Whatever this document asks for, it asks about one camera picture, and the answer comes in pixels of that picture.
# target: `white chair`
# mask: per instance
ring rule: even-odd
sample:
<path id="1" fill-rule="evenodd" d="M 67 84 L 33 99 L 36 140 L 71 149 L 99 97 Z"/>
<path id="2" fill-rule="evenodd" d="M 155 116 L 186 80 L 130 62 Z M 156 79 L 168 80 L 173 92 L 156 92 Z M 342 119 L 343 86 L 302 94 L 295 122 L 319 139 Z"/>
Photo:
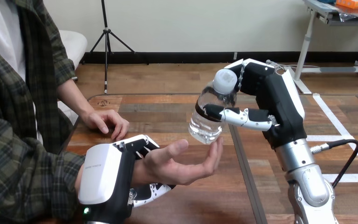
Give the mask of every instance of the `white chair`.
<path id="1" fill-rule="evenodd" d="M 76 70 L 86 51 L 87 39 L 80 33 L 68 30 L 60 30 L 60 36 L 68 58 L 73 61 Z M 67 107 L 62 101 L 58 101 L 58 108 L 64 112 L 72 124 L 75 124 L 79 116 L 73 110 Z"/>
<path id="2" fill-rule="evenodd" d="M 68 30 L 60 30 L 60 36 L 68 58 L 73 61 L 76 70 L 86 52 L 87 39 L 80 33 Z"/>

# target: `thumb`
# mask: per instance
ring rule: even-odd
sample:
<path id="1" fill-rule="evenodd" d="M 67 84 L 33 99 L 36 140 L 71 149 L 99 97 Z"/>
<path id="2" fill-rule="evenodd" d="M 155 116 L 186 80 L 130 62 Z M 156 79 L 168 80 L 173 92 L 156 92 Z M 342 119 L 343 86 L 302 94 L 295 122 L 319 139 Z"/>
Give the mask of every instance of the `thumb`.
<path id="1" fill-rule="evenodd" d="M 99 130 L 101 130 L 102 133 L 107 134 L 109 132 L 109 129 L 106 126 L 105 122 L 96 113 L 92 114 L 90 118 L 91 121 L 94 122 L 94 124 L 98 127 Z"/>
<path id="2" fill-rule="evenodd" d="M 156 164 L 166 163 L 168 160 L 178 156 L 189 147 L 189 143 L 185 140 L 178 140 L 167 147 L 160 150 L 159 154 L 156 154 Z"/>

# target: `shirt cuff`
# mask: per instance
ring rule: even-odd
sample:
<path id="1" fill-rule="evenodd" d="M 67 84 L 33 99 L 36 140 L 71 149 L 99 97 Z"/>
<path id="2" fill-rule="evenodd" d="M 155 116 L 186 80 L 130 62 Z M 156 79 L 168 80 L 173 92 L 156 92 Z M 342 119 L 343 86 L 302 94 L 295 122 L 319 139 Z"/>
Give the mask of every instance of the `shirt cuff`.
<path id="1" fill-rule="evenodd" d="M 59 155 L 53 180 L 53 194 L 51 198 L 52 216 L 64 220 L 73 217 L 78 199 L 75 181 L 85 155 L 63 152 Z"/>
<path id="2" fill-rule="evenodd" d="M 55 62 L 54 67 L 57 86 L 75 77 L 75 66 L 73 65 L 73 61 L 68 58 Z"/>

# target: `robotic arm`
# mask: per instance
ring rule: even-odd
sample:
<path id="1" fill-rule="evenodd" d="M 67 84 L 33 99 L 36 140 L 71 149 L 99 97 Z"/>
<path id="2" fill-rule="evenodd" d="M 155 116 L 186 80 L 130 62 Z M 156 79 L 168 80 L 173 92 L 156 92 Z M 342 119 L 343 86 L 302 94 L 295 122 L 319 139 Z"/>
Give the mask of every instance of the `robotic arm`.
<path id="1" fill-rule="evenodd" d="M 256 96 L 259 109 L 241 111 L 209 104 L 204 106 L 205 115 L 262 131 L 286 172 L 295 224 L 338 224 L 333 212 L 333 186 L 322 177 L 312 155 L 321 147 L 308 146 L 304 108 L 289 72 L 278 75 L 274 67 L 253 59 L 239 60 L 225 68 L 237 74 L 237 91 Z"/>

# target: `shirt sleeve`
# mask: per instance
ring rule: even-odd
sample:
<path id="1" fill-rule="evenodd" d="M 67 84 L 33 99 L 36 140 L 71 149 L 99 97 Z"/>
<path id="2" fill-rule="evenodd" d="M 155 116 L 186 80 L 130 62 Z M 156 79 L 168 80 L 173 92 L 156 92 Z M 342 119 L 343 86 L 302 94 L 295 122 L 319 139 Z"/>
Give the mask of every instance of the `shirt sleeve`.
<path id="1" fill-rule="evenodd" d="M 40 1 L 40 4 L 41 5 L 38 6 L 38 8 L 45 18 L 46 31 L 50 38 L 53 51 L 56 83 L 57 86 L 59 86 L 75 76 L 75 66 L 73 61 L 68 58 L 57 26 L 42 1 Z"/>
<path id="2" fill-rule="evenodd" d="M 34 138 L 19 138 L 0 119 L 0 217 L 26 222 L 42 214 L 72 218 L 75 181 L 84 156 L 51 154 Z"/>

